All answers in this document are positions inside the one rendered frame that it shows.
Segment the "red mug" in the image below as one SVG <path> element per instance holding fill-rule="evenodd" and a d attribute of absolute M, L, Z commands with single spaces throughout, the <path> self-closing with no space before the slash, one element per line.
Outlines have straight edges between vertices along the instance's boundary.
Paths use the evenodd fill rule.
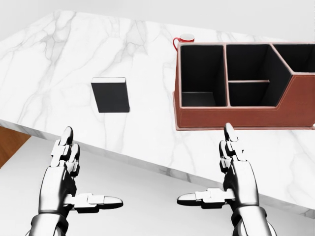
<path fill-rule="evenodd" d="M 190 33 L 183 33 L 179 37 L 173 38 L 173 46 L 176 51 L 178 51 L 180 43 L 193 43 L 195 41 L 195 36 Z"/>

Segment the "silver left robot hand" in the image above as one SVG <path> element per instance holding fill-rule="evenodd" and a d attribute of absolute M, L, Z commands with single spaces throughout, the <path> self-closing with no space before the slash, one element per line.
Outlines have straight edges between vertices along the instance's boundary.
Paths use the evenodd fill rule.
<path fill-rule="evenodd" d="M 80 146 L 73 142 L 73 130 L 70 126 L 56 140 L 51 156 L 39 195 L 40 213 L 57 213 L 67 217 L 71 210 L 78 213 L 97 213 L 100 209 L 123 206 L 123 201 L 116 197 L 76 193 L 74 178 L 79 175 L 80 170 Z"/>

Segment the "red-brown desk caddy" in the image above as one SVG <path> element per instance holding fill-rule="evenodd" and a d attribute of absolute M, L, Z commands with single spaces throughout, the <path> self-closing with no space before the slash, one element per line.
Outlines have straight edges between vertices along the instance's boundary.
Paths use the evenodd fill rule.
<path fill-rule="evenodd" d="M 315 42 L 180 43 L 178 130 L 315 129 Z"/>

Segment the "black book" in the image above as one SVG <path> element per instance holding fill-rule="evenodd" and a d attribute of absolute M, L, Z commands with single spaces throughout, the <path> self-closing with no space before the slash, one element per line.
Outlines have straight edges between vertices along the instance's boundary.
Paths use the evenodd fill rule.
<path fill-rule="evenodd" d="M 91 85 L 100 113 L 130 111 L 125 77 L 94 77 Z"/>

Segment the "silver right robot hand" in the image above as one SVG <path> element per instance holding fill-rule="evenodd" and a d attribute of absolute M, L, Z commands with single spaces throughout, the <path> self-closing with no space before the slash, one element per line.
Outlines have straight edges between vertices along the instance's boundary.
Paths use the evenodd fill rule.
<path fill-rule="evenodd" d="M 225 139 L 219 143 L 220 170 L 225 174 L 223 189 L 208 188 L 203 192 L 183 194 L 177 198 L 177 204 L 200 206 L 203 209 L 222 208 L 229 204 L 232 210 L 259 205 L 252 166 L 245 158 L 244 149 L 230 123 L 224 126 L 224 136 Z"/>

